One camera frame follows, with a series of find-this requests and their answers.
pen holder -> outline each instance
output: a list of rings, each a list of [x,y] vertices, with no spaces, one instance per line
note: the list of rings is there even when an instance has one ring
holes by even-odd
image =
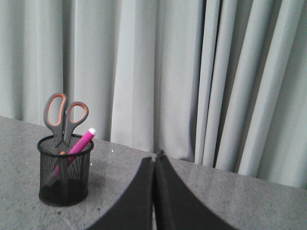
[[[82,136],[73,134],[67,153]],[[53,136],[41,139],[40,151],[41,201],[52,206],[70,206],[84,200],[88,194],[91,141],[82,152],[60,155]]]

scissors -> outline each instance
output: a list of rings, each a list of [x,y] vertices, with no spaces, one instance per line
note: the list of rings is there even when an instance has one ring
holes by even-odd
[[[58,122],[54,124],[49,120],[49,109],[53,100],[58,97],[62,99],[62,102],[59,108]],[[45,124],[53,132],[54,138],[56,140],[56,147],[61,154],[65,154],[64,152],[66,152],[66,150],[68,149],[71,135],[74,129],[79,124],[81,124],[88,116],[88,107],[82,102],[71,103],[65,111],[66,100],[67,99],[65,94],[55,93],[49,97],[44,109]],[[71,111],[75,106],[80,106],[84,111],[82,117],[77,121],[74,121],[71,117]]]

curtain fold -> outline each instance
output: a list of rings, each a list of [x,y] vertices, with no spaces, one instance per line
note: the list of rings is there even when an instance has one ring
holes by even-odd
[[[0,115],[44,125],[64,92],[89,107],[78,134],[305,188],[306,12],[305,0],[0,1]]]

black curved object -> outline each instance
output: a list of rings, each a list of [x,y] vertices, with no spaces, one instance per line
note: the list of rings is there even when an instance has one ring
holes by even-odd
[[[88,230],[151,230],[154,163],[143,158],[126,191]]]
[[[158,230],[235,230],[198,200],[162,153],[155,159],[153,188]]]

desk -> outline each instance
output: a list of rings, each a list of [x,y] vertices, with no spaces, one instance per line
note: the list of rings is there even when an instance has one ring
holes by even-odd
[[[94,140],[88,197],[71,207],[38,198],[37,142],[43,126],[0,116],[0,230],[82,230],[120,197],[141,159],[154,154]],[[170,159],[190,190],[215,214],[245,230],[307,229],[307,190]]]

